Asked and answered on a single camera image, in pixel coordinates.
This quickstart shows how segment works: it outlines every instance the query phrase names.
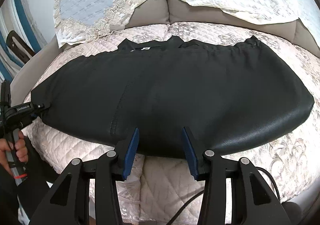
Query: bed sheet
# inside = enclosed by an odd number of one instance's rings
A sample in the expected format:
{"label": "bed sheet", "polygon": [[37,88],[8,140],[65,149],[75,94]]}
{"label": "bed sheet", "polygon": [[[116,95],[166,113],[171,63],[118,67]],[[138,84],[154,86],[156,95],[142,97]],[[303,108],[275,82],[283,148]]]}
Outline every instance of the bed sheet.
{"label": "bed sheet", "polygon": [[[299,46],[270,34],[234,26],[212,23],[174,23],[151,25],[122,30],[95,42],[78,45],[60,54],[49,66],[39,83],[65,63],[81,55],[95,55],[114,51],[125,38],[141,43],[151,40],[165,41],[172,35],[184,41],[197,39],[220,45],[234,45],[255,35],[282,58],[301,78],[314,96],[315,104],[308,120],[291,133],[237,154],[224,156],[238,160],[249,158],[256,166],[268,170],[286,201],[310,186],[319,176],[320,163],[316,161],[320,148],[320,59]],[[111,147],[79,140],[44,125],[36,119],[23,130],[41,157],[60,173],[76,157],[83,161],[98,158]],[[185,160],[136,155],[128,181],[118,182],[117,190],[124,222],[166,222],[194,194],[203,188],[195,182]],[[231,220],[231,190],[227,182],[226,222]],[[94,200],[94,181],[90,183],[90,197]],[[178,217],[177,224],[196,224],[202,197],[193,201]]]}

